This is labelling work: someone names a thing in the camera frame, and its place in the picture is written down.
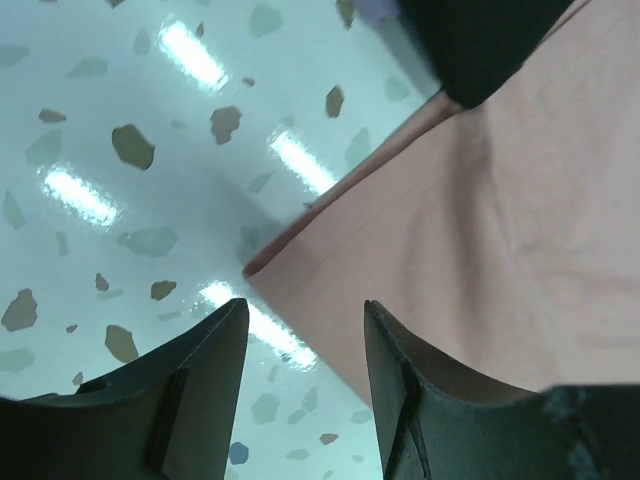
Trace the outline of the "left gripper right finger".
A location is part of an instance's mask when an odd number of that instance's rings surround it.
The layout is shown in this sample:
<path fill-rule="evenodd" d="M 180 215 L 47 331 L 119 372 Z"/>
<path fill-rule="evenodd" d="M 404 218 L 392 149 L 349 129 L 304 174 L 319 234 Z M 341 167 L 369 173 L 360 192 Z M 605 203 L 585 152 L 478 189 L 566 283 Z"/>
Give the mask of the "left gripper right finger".
<path fill-rule="evenodd" d="M 372 410 L 386 479 L 636 479 L 639 387 L 530 392 L 364 305 Z"/>

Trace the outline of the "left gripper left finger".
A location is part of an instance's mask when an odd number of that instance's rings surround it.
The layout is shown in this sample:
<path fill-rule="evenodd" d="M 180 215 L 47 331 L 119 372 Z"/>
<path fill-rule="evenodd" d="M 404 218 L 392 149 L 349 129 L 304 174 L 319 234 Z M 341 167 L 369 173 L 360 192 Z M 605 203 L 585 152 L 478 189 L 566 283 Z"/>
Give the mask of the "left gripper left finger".
<path fill-rule="evenodd" d="M 248 329 L 232 299 L 72 395 L 2 399 L 2 478 L 223 478 Z"/>

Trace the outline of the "pink printed t-shirt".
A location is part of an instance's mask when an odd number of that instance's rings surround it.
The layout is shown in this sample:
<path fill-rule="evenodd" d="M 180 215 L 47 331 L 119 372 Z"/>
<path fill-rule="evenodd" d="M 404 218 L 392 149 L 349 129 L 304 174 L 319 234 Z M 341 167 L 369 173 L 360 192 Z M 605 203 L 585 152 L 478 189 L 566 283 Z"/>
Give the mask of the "pink printed t-shirt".
<path fill-rule="evenodd" d="M 535 391 L 639 378 L 639 5 L 575 1 L 492 96 L 438 94 L 245 277 L 370 399 L 363 306 Z"/>

